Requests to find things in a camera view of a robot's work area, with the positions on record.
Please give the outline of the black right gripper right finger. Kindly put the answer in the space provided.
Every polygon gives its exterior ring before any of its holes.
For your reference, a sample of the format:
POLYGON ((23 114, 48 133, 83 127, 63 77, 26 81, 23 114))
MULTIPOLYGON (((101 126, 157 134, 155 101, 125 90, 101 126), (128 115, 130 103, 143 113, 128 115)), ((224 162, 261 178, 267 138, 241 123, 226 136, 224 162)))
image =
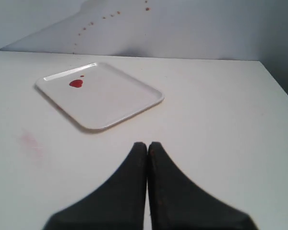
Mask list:
POLYGON ((256 230, 252 218, 190 180, 161 143, 147 155, 149 206, 154 230, 256 230))

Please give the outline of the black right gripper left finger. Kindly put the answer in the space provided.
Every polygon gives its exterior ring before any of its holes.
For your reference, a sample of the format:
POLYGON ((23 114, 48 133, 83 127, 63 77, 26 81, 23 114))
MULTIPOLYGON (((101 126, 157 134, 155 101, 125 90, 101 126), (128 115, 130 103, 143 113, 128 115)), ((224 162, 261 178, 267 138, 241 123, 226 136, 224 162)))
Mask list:
POLYGON ((94 192, 52 215, 46 230, 141 230, 147 147, 135 142, 119 168, 94 192))

